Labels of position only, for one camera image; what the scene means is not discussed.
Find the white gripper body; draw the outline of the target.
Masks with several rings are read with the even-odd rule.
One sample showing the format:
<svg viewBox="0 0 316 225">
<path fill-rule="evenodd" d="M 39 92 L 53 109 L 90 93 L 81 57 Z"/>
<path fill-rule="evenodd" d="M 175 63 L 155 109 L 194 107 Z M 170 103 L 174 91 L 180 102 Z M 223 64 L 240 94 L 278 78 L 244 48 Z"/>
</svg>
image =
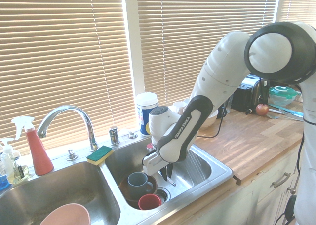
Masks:
<svg viewBox="0 0 316 225">
<path fill-rule="evenodd" d="M 159 171 L 168 165 L 168 162 L 163 160 L 157 152 L 150 152 L 144 156 L 142 160 L 144 173 L 148 176 L 152 176 L 154 173 Z"/>
</svg>

